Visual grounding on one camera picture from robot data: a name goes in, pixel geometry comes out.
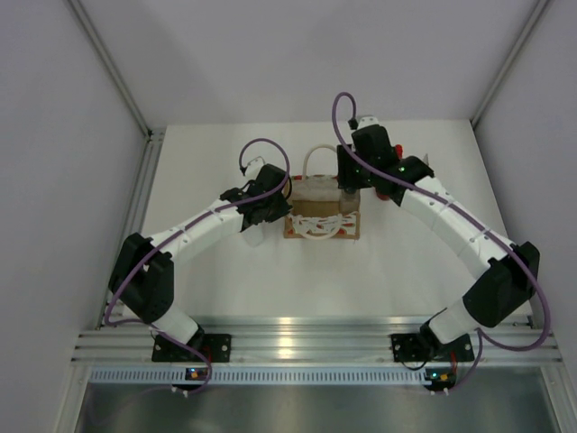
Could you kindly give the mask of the translucent bottle with black cap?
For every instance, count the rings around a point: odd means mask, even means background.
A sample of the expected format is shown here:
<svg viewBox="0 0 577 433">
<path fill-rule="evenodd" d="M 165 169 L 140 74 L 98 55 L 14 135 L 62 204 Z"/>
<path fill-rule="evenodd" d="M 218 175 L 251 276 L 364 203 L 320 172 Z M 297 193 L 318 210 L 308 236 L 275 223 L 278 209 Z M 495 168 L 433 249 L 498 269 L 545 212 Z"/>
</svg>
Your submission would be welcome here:
<svg viewBox="0 0 577 433">
<path fill-rule="evenodd" d="M 250 247 L 257 247 L 264 242 L 264 224 L 250 226 L 243 231 L 243 239 Z"/>
</svg>

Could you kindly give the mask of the canvas bag with strawberry print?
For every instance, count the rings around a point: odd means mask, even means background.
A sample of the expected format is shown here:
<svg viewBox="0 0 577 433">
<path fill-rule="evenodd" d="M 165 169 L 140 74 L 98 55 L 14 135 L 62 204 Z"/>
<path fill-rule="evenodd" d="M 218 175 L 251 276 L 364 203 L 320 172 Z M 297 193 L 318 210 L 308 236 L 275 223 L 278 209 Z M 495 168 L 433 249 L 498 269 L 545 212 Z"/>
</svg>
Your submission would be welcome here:
<svg viewBox="0 0 577 433">
<path fill-rule="evenodd" d="M 283 237 L 323 241 L 331 238 L 357 240 L 360 238 L 360 206 L 356 211 L 345 213 L 340 208 L 341 192 L 335 174 L 308 174 L 308 162 L 312 154 L 327 149 L 335 152 L 329 144 L 319 144 L 305 155 L 302 172 L 293 176 L 285 188 L 292 206 L 284 217 Z"/>
</svg>

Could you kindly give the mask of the red bottle with red cap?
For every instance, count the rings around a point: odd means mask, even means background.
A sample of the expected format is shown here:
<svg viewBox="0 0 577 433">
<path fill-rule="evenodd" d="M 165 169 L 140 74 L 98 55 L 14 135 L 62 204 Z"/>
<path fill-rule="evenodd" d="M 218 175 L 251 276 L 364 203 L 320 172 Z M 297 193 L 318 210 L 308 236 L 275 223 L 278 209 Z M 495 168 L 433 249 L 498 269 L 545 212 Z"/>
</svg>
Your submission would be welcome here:
<svg viewBox="0 0 577 433">
<path fill-rule="evenodd" d="M 398 158 L 401 159 L 401 158 L 403 157 L 403 147 L 402 147 L 402 145 L 401 145 L 401 144 L 396 144 L 396 145 L 394 146 L 394 149 L 395 149 L 395 152 L 396 152 Z M 385 195 L 385 194 L 379 192 L 378 190 L 375 190 L 375 194 L 376 194 L 376 196 L 377 196 L 380 200 L 382 200 L 382 201 L 389 201 L 389 196 L 388 196 L 388 195 Z"/>
</svg>

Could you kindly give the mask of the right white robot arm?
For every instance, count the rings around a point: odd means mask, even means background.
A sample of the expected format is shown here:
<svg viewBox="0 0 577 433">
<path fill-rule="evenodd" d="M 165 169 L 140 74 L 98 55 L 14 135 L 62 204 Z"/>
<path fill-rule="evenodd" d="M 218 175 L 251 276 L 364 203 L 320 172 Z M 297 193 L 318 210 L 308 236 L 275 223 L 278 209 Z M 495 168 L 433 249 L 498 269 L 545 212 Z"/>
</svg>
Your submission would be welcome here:
<svg viewBox="0 0 577 433">
<path fill-rule="evenodd" d="M 374 189 L 421 221 L 463 263 L 473 285 L 417 333 L 425 358 L 440 358 L 458 338 L 494 328 L 537 293 L 540 253 L 492 232 L 454 199 L 434 171 L 416 156 L 403 157 L 373 116 L 349 122 L 352 143 L 337 147 L 338 186 Z"/>
</svg>

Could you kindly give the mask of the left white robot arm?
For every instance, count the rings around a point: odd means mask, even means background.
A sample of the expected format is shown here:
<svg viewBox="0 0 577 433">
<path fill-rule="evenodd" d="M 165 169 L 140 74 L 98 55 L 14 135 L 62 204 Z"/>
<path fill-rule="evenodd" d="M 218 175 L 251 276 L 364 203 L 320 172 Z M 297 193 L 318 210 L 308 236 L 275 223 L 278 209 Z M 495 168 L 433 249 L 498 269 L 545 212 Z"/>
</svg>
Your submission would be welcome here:
<svg viewBox="0 0 577 433">
<path fill-rule="evenodd" d="M 207 209 L 156 235 L 129 235 L 108 283 L 111 304 L 122 302 L 143 324 L 152 327 L 182 359 L 202 354 L 204 329 L 175 301 L 175 267 L 230 235 L 275 222 L 291 210 L 283 189 L 289 175 L 262 165 L 247 185 L 228 189 Z"/>
</svg>

